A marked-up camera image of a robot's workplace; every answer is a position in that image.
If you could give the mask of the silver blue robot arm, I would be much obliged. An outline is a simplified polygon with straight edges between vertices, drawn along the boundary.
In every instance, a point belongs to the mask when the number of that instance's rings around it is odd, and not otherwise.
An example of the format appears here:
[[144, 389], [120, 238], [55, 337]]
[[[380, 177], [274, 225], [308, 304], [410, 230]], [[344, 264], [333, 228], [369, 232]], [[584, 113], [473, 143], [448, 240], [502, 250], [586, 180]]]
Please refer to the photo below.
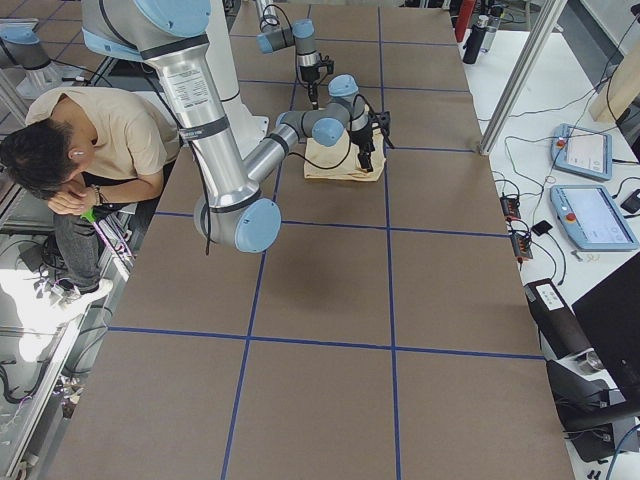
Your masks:
[[211, 2], [84, 1], [81, 8], [90, 50], [156, 71], [180, 136], [199, 164], [204, 195], [194, 216], [207, 240], [250, 253], [273, 244], [281, 213], [263, 197], [260, 184], [304, 138], [331, 147], [347, 134], [359, 149], [360, 165], [372, 167], [375, 114], [352, 76], [330, 81], [325, 108], [283, 113], [275, 129], [243, 153], [229, 119], [231, 109], [217, 89], [223, 75], [235, 68], [210, 66], [206, 60]]
[[318, 87], [323, 80], [320, 70], [333, 73], [333, 61], [323, 57], [316, 46], [315, 27], [310, 18], [290, 22], [284, 10], [272, 1], [256, 1], [260, 32], [256, 41], [263, 54], [293, 47], [296, 58], [296, 81], [306, 88], [314, 110], [319, 108]]

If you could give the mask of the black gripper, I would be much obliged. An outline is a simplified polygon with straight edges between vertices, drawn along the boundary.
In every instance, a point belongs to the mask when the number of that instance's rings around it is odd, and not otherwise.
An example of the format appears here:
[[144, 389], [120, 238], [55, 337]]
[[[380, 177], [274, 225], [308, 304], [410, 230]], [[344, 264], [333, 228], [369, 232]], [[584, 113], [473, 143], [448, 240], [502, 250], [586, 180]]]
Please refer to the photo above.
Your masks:
[[350, 141], [359, 148], [357, 158], [360, 170], [371, 173], [373, 171], [371, 153], [375, 150], [371, 123], [366, 123], [360, 129], [352, 128], [349, 131], [349, 137]]
[[307, 85], [307, 95], [313, 110], [319, 109], [318, 85], [321, 82], [321, 64], [299, 65], [299, 80], [303, 85]]

